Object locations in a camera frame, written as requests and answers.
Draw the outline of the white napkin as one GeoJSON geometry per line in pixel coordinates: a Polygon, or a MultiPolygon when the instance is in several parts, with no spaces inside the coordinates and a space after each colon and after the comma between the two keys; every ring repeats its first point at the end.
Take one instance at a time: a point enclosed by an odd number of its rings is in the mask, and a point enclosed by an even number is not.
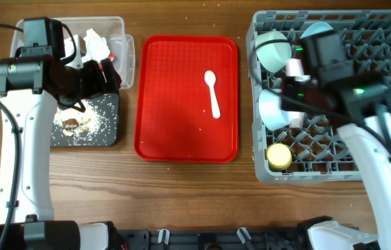
{"type": "MultiPolygon", "coordinates": [[[[85,37],[74,35],[72,39],[75,41],[77,52],[73,60],[67,64],[69,67],[80,69],[90,60],[100,63],[111,54],[106,38],[99,36],[92,28],[86,31],[85,37]]],[[[66,56],[71,56],[74,52],[72,39],[64,40],[66,56]]]]}

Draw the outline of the light blue bowl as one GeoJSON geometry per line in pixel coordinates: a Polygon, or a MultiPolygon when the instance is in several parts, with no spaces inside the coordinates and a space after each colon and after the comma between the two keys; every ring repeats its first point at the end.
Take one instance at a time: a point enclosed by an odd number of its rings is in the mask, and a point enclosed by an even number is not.
{"type": "Polygon", "coordinates": [[[291,123],[289,112],[281,109],[281,98],[269,90],[263,90],[260,93],[258,111],[262,123],[270,131],[283,128],[291,123]]]}

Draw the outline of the red snack wrapper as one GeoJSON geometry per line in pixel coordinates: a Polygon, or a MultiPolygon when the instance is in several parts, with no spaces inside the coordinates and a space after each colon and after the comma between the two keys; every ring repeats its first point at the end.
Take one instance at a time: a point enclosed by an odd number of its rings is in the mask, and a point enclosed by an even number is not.
{"type": "Polygon", "coordinates": [[[101,61],[99,61],[99,69],[100,70],[103,69],[103,63],[106,63],[108,61],[112,62],[114,59],[116,59],[116,55],[114,53],[110,53],[107,58],[104,58],[101,61]]]}

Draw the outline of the green bowl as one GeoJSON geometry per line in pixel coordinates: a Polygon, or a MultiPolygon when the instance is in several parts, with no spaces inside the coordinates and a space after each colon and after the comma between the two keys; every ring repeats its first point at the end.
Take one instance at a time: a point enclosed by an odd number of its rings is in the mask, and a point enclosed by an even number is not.
{"type": "Polygon", "coordinates": [[[272,73],[284,68],[292,57],[291,45],[279,31],[259,35],[255,41],[255,48],[261,65],[272,73]]]}

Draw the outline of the light blue plate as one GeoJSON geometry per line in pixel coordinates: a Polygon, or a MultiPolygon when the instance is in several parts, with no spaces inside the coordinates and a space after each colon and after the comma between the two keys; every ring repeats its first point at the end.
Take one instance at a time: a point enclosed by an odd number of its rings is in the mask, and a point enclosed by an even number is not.
{"type": "Polygon", "coordinates": [[[303,34],[301,35],[300,38],[303,39],[303,38],[309,37],[311,35],[327,32],[327,31],[332,31],[332,30],[333,30],[333,27],[331,25],[329,25],[328,23],[326,23],[326,22],[316,22],[316,23],[312,24],[311,26],[309,26],[303,32],[303,34]]]}

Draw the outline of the yellow cup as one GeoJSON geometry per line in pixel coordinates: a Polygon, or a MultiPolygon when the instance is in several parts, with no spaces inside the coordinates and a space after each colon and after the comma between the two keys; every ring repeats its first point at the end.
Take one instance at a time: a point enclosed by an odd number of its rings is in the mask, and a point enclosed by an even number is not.
{"type": "Polygon", "coordinates": [[[292,163],[292,153],[288,146],[276,143],[267,148],[266,158],[272,171],[280,172],[287,169],[292,163]]]}

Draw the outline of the white plastic spoon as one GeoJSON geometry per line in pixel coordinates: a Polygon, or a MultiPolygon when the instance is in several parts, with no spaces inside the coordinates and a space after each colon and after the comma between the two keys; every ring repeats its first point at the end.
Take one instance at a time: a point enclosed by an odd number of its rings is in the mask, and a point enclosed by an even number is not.
{"type": "Polygon", "coordinates": [[[204,74],[204,81],[210,91],[210,103],[211,103],[212,116],[215,119],[219,119],[221,116],[221,113],[220,113],[217,97],[215,94],[215,83],[216,83],[215,73],[211,70],[206,71],[204,74]]]}

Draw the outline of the white plastic fork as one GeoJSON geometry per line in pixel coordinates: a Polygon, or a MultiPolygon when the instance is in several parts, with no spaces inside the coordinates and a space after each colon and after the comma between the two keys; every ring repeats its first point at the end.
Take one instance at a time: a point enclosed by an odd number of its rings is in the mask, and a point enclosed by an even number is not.
{"type": "MultiPolygon", "coordinates": [[[[291,58],[285,66],[285,72],[287,76],[303,76],[303,67],[300,59],[291,58]]],[[[289,111],[288,116],[290,119],[291,128],[302,128],[304,121],[304,112],[289,111]]]]}

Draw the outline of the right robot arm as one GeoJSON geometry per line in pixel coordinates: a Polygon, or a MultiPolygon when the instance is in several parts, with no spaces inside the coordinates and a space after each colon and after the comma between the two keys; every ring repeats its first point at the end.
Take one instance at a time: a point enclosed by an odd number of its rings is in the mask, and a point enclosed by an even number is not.
{"type": "Polygon", "coordinates": [[[376,72],[356,74],[335,31],[301,38],[303,76],[285,78],[281,108],[326,115],[353,158],[372,206],[377,240],[391,249],[391,89],[376,72]]]}

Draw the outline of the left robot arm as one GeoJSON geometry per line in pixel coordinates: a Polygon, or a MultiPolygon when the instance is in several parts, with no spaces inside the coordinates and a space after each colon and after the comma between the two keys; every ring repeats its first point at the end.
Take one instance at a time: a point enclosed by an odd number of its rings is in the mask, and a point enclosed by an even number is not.
{"type": "Polygon", "coordinates": [[[122,80],[109,59],[73,68],[69,28],[56,19],[25,19],[20,31],[24,45],[0,60],[0,249],[126,249],[112,222],[55,219],[49,187],[56,111],[84,111],[83,100],[116,93],[122,80]]]}

